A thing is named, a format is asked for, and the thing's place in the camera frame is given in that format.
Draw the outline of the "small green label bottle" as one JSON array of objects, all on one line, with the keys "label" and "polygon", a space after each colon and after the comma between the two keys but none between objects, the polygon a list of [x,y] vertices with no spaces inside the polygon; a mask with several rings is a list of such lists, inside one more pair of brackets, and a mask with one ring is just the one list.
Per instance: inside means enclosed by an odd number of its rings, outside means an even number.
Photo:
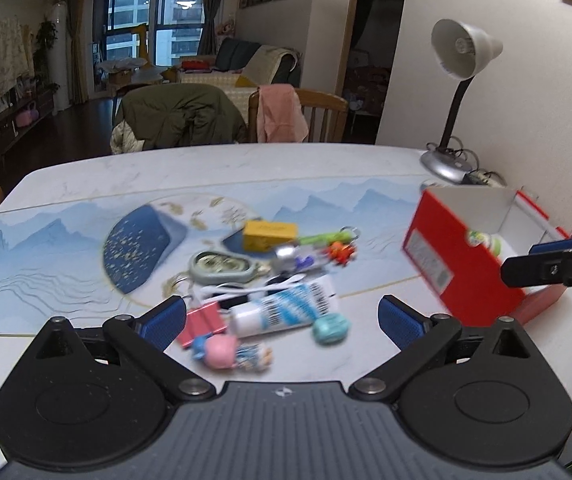
[{"label": "small green label bottle", "polygon": [[502,237],[497,234],[469,230],[466,242],[470,247],[484,247],[497,260],[502,255]]}]

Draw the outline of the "pink blue doll figure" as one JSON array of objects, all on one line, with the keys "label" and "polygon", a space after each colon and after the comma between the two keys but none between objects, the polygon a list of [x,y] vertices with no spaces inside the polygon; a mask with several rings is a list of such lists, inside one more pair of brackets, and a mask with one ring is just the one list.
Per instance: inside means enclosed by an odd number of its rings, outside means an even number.
[{"label": "pink blue doll figure", "polygon": [[273,352],[266,344],[243,344],[233,335],[199,336],[191,346],[193,358],[210,370],[261,373],[272,366]]}]

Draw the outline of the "pink binder clip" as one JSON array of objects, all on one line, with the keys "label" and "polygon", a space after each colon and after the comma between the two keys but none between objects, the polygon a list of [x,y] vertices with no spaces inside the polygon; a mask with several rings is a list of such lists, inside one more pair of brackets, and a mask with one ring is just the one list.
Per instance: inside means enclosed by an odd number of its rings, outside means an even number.
[{"label": "pink binder clip", "polygon": [[176,340],[183,349],[187,349],[199,337],[223,334],[226,331],[219,304],[209,302],[187,312],[185,326]]}]

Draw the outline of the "teal small capsule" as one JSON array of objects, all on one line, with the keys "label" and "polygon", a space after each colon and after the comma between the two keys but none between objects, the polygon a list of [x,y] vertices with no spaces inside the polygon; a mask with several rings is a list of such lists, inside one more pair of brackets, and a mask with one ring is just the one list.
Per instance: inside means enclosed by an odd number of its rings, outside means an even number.
[{"label": "teal small capsule", "polygon": [[314,340],[322,346],[340,344],[347,338],[350,321],[341,313],[328,313],[318,318],[312,325]]}]

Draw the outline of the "blue white striped tube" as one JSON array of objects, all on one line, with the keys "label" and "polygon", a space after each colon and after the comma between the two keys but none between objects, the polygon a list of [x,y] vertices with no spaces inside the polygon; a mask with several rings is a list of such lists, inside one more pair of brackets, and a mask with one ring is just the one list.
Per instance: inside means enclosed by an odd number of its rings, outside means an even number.
[{"label": "blue white striped tube", "polygon": [[239,304],[228,311],[228,329],[238,338],[260,336],[312,325],[339,309],[329,276]]}]

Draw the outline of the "green tube keychain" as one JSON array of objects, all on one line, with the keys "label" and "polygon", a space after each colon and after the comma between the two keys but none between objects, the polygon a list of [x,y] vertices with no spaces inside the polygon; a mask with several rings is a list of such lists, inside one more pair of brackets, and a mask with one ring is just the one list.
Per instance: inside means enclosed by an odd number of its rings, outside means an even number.
[{"label": "green tube keychain", "polygon": [[357,240],[361,235],[361,231],[353,226],[344,226],[339,231],[301,236],[298,238],[300,245],[314,245],[314,246],[329,246],[333,243],[341,243],[343,245],[350,245]]}]

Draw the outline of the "silver purple cylinder toy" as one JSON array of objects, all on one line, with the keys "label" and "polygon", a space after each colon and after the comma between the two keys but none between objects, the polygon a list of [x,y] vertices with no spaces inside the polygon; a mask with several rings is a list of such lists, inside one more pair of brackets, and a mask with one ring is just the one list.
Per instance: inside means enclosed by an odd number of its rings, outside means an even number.
[{"label": "silver purple cylinder toy", "polygon": [[275,248],[271,266],[276,273],[299,273],[312,269],[315,263],[312,246],[286,244]]}]

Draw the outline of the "yellow rectangular box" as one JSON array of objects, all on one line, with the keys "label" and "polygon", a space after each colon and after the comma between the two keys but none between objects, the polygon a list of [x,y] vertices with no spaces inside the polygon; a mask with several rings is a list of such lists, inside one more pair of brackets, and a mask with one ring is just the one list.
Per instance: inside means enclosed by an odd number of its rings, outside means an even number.
[{"label": "yellow rectangular box", "polygon": [[243,249],[246,252],[268,252],[273,247],[287,244],[298,236],[294,223],[249,220],[243,227]]}]

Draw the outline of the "red open cardboard box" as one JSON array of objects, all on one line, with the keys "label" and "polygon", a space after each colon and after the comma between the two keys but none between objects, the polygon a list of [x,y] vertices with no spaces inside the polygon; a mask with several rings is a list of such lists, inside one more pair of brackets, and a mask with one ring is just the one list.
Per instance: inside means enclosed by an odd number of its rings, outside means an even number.
[{"label": "red open cardboard box", "polygon": [[[500,259],[484,247],[470,247],[469,230],[502,237]],[[520,191],[435,185],[421,193],[403,250],[462,324],[490,326],[504,315],[525,324],[557,302],[566,288],[511,288],[502,282],[500,267],[507,258],[527,254],[533,245],[567,237]]]}]

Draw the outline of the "white desk lamp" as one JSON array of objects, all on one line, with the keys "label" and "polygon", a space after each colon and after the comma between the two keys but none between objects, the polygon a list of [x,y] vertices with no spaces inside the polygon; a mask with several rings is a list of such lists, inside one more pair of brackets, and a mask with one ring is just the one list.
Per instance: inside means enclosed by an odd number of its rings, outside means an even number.
[{"label": "white desk lamp", "polygon": [[457,87],[440,141],[434,148],[427,148],[420,162],[435,177],[450,184],[461,184],[473,166],[460,154],[462,148],[450,147],[459,109],[473,79],[502,54],[504,44],[482,28],[453,18],[438,20],[432,27],[430,39],[438,64],[457,81]]}]

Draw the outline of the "olive green jacket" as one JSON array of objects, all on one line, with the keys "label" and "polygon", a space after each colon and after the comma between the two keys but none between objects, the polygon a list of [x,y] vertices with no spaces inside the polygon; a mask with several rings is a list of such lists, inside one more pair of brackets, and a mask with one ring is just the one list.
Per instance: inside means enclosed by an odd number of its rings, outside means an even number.
[{"label": "olive green jacket", "polygon": [[155,84],[123,96],[111,131],[112,154],[250,141],[243,115],[210,84]]}]

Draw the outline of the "wooden chair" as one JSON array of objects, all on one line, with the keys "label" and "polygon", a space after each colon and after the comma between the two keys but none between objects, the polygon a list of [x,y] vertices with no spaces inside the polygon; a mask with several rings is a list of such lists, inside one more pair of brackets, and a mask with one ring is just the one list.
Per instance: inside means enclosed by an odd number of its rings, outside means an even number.
[{"label": "wooden chair", "polygon": [[[257,113],[259,88],[249,96],[248,131],[249,140],[258,142]],[[334,94],[295,88],[299,96],[302,113],[309,125],[309,135],[301,142],[338,143],[341,141],[348,116],[348,102]]]}]

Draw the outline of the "pink cloth on chair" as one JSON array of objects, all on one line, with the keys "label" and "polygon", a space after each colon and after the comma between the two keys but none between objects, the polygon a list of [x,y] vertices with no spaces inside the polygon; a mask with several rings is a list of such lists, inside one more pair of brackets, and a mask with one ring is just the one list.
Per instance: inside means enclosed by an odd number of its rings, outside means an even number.
[{"label": "pink cloth on chair", "polygon": [[259,143],[301,143],[309,125],[291,84],[268,84],[259,88],[257,137]]}]

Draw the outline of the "sofa with blankets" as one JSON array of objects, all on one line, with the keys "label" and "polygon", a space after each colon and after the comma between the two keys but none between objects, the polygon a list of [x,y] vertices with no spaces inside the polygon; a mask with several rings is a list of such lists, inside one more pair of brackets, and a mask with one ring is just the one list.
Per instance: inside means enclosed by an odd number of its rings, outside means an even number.
[{"label": "sofa with blankets", "polygon": [[302,66],[297,51],[225,38],[214,56],[184,56],[162,75],[180,84],[208,84],[222,90],[248,119],[251,94],[267,84],[299,88]]}]

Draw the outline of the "orange toy figure keychain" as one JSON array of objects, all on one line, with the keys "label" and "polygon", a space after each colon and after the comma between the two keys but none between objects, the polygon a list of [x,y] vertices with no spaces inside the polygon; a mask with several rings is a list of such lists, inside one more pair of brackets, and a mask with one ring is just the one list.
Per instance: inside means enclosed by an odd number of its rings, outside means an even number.
[{"label": "orange toy figure keychain", "polygon": [[329,260],[337,266],[346,266],[356,257],[356,247],[352,243],[332,242],[326,252]]}]

